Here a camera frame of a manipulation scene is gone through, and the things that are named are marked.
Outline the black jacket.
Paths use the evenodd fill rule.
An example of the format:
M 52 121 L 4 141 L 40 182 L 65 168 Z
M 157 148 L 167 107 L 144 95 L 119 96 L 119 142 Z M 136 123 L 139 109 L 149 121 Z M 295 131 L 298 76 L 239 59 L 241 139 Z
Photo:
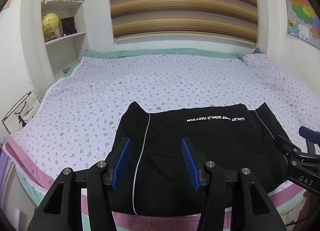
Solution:
M 121 184 L 109 194 L 113 211 L 176 217 L 198 214 L 212 161 L 225 171 L 248 168 L 266 192 L 285 182 L 286 159 L 274 139 L 286 132 L 267 104 L 148 113 L 133 102 L 121 117 L 113 148 L 123 138 L 131 154 Z

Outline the floral white bed quilt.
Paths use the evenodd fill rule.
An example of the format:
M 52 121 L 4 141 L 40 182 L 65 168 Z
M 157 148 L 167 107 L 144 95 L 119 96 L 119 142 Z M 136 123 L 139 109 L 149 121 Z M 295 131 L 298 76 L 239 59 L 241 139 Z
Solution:
M 6 137 L 4 151 L 29 183 L 46 193 L 63 168 L 81 170 L 106 157 L 132 102 L 148 113 L 238 103 L 253 110 L 266 103 L 302 149 L 298 128 L 319 130 L 319 97 L 263 54 L 84 57 L 48 89 L 36 116 Z

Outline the black white poster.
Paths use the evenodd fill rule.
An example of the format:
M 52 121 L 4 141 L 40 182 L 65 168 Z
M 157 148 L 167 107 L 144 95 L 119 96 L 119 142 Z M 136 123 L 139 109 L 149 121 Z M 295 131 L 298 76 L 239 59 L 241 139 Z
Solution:
M 37 114 L 40 104 L 34 90 L 26 93 L 2 119 L 5 130 L 9 134 L 20 131 Z

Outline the brown striped window blind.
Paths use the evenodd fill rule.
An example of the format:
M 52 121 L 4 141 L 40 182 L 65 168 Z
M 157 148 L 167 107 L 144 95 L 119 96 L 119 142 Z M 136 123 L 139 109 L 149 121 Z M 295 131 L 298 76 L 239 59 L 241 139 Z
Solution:
M 110 0 L 115 39 L 191 35 L 253 44 L 257 0 Z

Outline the yellow globe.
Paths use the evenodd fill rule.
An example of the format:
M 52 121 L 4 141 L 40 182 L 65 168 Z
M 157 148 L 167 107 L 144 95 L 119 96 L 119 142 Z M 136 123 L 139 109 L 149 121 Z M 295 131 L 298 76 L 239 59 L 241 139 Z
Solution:
M 42 30 L 45 38 L 50 38 L 59 26 L 59 17 L 55 13 L 42 16 Z

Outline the white corner bookshelf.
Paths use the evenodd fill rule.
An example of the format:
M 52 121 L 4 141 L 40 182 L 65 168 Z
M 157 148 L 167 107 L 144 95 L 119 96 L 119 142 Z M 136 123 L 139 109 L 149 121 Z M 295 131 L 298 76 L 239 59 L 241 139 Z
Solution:
M 56 31 L 44 39 L 56 80 L 67 75 L 89 47 L 84 3 L 85 0 L 41 0 L 42 16 L 59 19 Z

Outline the colourful wall map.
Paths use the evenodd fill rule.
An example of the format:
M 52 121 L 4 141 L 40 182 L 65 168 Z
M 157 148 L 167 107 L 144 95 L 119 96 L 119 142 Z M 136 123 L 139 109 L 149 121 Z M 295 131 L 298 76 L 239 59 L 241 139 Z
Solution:
M 286 0 L 287 34 L 319 49 L 319 17 L 308 0 Z

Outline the black picture frame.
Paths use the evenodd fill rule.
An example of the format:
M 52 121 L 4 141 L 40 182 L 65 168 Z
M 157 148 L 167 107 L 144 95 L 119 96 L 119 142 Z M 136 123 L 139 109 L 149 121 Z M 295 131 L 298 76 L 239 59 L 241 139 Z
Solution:
M 60 19 L 60 32 L 62 36 L 77 33 L 73 16 Z

